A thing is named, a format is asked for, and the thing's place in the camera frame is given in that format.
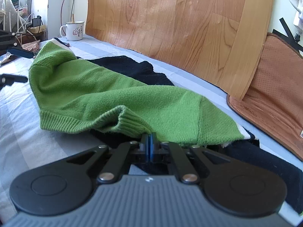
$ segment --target ribbed hem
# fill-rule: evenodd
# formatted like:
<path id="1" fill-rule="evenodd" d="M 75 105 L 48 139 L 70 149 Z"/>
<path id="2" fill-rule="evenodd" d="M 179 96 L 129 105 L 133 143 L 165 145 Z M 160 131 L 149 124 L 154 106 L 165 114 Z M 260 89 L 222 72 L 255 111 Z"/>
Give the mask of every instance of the ribbed hem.
<path id="1" fill-rule="evenodd" d="M 41 129 L 64 133 L 79 133 L 96 129 L 101 132 L 118 132 L 130 137 L 140 137 L 143 133 L 151 133 L 152 129 L 141 117 L 126 106 L 117 106 L 93 121 L 82 121 L 48 110 L 40 110 Z"/>
<path id="2" fill-rule="evenodd" d="M 40 110 L 40 126 L 44 130 L 72 134 L 81 132 L 83 128 L 81 121 L 73 117 L 62 116 L 45 110 Z"/>

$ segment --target brown cushion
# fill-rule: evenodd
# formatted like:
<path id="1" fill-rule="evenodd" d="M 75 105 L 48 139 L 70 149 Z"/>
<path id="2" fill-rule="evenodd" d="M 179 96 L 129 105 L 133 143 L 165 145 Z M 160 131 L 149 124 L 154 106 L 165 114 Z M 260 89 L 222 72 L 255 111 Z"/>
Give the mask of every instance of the brown cushion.
<path id="1" fill-rule="evenodd" d="M 289 44 L 269 33 L 243 100 L 227 103 L 303 161 L 303 58 Z"/>

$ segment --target green sweater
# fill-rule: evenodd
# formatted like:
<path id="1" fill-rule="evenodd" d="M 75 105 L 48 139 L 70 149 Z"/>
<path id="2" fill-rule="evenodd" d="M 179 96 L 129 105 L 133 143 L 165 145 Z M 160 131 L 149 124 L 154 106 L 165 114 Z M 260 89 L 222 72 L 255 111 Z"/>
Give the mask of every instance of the green sweater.
<path id="1" fill-rule="evenodd" d="M 246 138 L 243 128 L 207 98 L 179 87 L 149 86 L 77 60 L 54 39 L 34 60 L 29 82 L 42 129 L 65 133 L 96 129 L 134 138 L 156 132 L 160 140 L 182 145 Z"/>

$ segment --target bed sheet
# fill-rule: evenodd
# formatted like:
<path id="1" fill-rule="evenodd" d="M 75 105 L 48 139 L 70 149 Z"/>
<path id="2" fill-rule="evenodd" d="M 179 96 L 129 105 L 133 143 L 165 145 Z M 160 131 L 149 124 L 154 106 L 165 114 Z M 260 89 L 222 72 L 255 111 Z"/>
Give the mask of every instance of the bed sheet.
<path id="1" fill-rule="evenodd" d="M 132 50 L 115 47 L 93 37 L 71 42 L 70 49 L 83 59 L 96 59 L 126 55 L 137 62 L 147 60 L 155 72 L 165 73 L 176 86 L 190 89 L 207 97 L 214 105 L 228 114 L 237 123 L 260 139 L 260 147 L 303 170 L 302 162 L 264 132 L 246 122 L 233 112 L 226 103 L 226 93 L 216 86 L 169 64 L 151 59 Z M 20 74 L 28 76 L 32 59 L 19 58 L 0 67 L 0 74 Z M 16 210 L 9 198 L 9 186 L 20 173 L 79 153 L 99 144 L 90 133 L 70 135 L 40 129 L 39 107 L 32 94 L 29 83 L 15 83 L 4 87 L 0 92 L 0 219 L 8 221 Z M 132 174 L 143 173 L 131 168 Z M 280 212 L 291 224 L 297 225 L 302 218 L 284 202 Z"/>

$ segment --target mug handle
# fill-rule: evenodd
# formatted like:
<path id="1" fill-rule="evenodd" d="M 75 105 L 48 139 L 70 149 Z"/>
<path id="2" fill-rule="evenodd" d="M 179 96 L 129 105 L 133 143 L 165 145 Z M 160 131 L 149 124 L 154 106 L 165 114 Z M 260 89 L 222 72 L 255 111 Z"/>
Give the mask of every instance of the mug handle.
<path id="1" fill-rule="evenodd" d="M 60 35 L 61 35 L 61 37 L 65 37 L 65 38 L 66 38 L 66 36 L 62 35 L 62 33 L 61 33 L 61 31 L 62 31 L 63 27 L 67 27 L 67 26 L 66 26 L 66 25 L 64 25 L 64 26 L 61 26 L 61 27 L 60 27 L 60 30 L 59 30 L 59 32 L 60 32 Z"/>

